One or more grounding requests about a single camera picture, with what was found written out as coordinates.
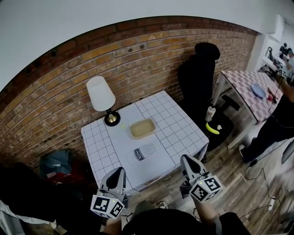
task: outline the table leg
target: table leg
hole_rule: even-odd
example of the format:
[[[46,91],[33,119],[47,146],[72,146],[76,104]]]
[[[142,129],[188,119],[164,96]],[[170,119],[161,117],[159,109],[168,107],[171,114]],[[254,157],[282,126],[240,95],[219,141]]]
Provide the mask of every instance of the table leg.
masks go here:
[[[217,86],[216,94],[215,94],[215,96],[213,98],[213,102],[212,102],[213,106],[216,105],[217,100],[219,99],[221,92],[223,91],[224,84],[226,81],[225,76],[222,73],[219,74],[218,81],[219,81],[219,84]]]
[[[200,150],[200,152],[198,153],[198,157],[197,157],[197,159],[198,159],[199,161],[201,161],[202,158],[204,157],[204,155],[205,155],[205,153],[206,153],[206,151],[207,151],[207,147],[208,147],[208,144],[206,144],[206,145]]]
[[[247,125],[247,127],[243,131],[241,131],[241,133],[227,146],[227,148],[228,149],[233,148],[241,139],[244,138],[245,135],[249,133],[252,127],[256,125],[256,123],[257,123],[256,120],[252,119],[249,125]]]

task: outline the power strip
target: power strip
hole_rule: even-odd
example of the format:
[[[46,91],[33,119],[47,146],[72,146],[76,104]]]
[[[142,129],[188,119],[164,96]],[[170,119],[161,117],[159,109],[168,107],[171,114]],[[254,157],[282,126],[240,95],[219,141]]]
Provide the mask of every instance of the power strip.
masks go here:
[[[273,196],[273,197],[271,198],[271,203],[270,203],[270,205],[269,205],[269,207],[268,207],[268,210],[269,210],[269,211],[272,210],[272,207],[274,206],[275,200],[276,200],[276,198]]]

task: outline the black pants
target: black pants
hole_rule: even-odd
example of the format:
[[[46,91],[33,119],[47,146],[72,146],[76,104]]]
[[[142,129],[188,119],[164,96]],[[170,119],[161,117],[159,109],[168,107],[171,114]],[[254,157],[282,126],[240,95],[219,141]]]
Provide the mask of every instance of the black pants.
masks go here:
[[[223,235],[250,235],[238,215],[228,212],[220,216]]]
[[[274,117],[269,117],[251,145],[242,150],[243,161],[251,162],[273,143],[294,137],[294,128],[282,127]]]

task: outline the wall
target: wall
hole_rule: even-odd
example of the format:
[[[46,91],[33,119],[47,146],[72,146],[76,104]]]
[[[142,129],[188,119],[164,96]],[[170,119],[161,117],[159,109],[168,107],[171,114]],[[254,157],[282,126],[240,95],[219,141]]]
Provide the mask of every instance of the wall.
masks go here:
[[[268,34],[258,34],[256,36],[251,56],[247,65],[246,70],[257,72],[262,65],[262,58],[266,54],[268,48],[267,42],[269,41]]]
[[[142,17],[185,15],[274,33],[275,15],[294,22],[291,0],[3,0],[0,90],[31,61],[77,35]]]
[[[123,107],[160,90],[182,98],[177,68],[198,42],[220,49],[221,69],[244,70],[256,32],[199,17],[121,22],[53,48],[22,70],[0,93],[1,161],[38,166],[38,157],[72,148],[85,156],[80,128],[104,115],[92,108],[86,82],[104,76]]]
[[[281,44],[282,44],[282,41],[278,42],[275,39],[273,39],[271,36],[269,36],[268,41],[266,43],[266,49],[270,46],[272,48],[272,54],[279,56]]]
[[[285,20],[282,16],[280,15],[276,15],[276,20],[275,20],[275,33],[273,34],[270,34],[271,37],[279,42],[281,41],[281,38],[282,38],[282,34],[283,34],[283,31],[284,31],[284,26],[285,26]]]
[[[287,43],[288,47],[291,47],[294,50],[294,27],[287,23],[285,24],[279,47],[281,47],[284,42]]]

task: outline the wooden floor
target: wooden floor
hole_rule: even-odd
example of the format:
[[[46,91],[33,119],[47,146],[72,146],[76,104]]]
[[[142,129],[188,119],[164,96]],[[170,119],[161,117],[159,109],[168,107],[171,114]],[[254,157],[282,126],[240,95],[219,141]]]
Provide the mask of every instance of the wooden floor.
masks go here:
[[[235,212],[239,217],[258,207],[264,207],[253,211],[241,219],[250,233],[254,235],[260,226],[262,217],[268,212],[266,206],[270,204],[270,198],[267,195],[266,181],[263,175],[260,174],[255,180],[246,180],[244,171],[248,164],[243,163],[237,146],[231,150],[228,150],[226,147],[232,138],[250,121],[247,111],[242,106],[238,112],[228,109],[226,114],[235,123],[235,129],[226,142],[207,154],[208,162],[205,164],[206,169],[217,175],[224,185],[223,192],[212,201],[212,205],[220,215],[226,212]],[[249,143],[250,139],[257,135],[259,128],[260,126],[256,127],[244,142]],[[279,197],[281,202],[281,204],[278,201],[275,202],[273,209],[265,217],[262,227],[257,233],[258,235],[282,232],[284,228],[283,225],[280,225],[280,221],[283,218],[282,214],[293,209],[293,156],[281,165],[282,153],[288,143],[289,141],[281,145],[247,171],[247,177],[254,178],[264,168],[266,178],[270,185],[269,194],[270,196]],[[269,153],[280,144],[274,144],[263,155]],[[179,191],[179,186],[184,180],[185,178],[181,171],[179,169],[175,170],[164,179],[155,182],[144,191],[130,198],[129,208],[123,211],[123,215],[133,212],[135,206],[143,200],[147,200],[154,205],[158,201],[165,201],[169,208],[176,208],[192,214],[194,204],[191,198],[189,197],[183,200]],[[40,225],[34,225],[33,227],[36,228],[34,229],[34,234],[45,234],[44,231],[42,233]]]

